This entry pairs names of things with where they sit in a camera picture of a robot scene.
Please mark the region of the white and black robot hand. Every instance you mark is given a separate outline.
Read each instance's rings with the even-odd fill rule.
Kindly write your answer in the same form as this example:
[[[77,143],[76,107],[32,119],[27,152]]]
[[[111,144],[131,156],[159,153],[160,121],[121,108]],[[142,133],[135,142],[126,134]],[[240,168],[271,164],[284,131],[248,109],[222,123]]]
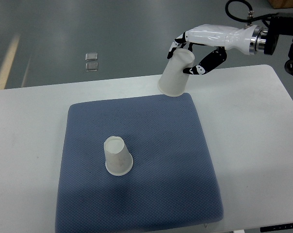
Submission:
[[[190,75],[204,75],[214,70],[227,59],[226,51],[237,49],[245,55],[254,55],[263,51],[268,30],[252,25],[243,29],[234,27],[204,24],[190,29],[172,42],[167,58],[170,59],[175,50],[188,45],[192,51],[193,45],[210,46],[216,49],[208,54],[194,67],[183,69]]]

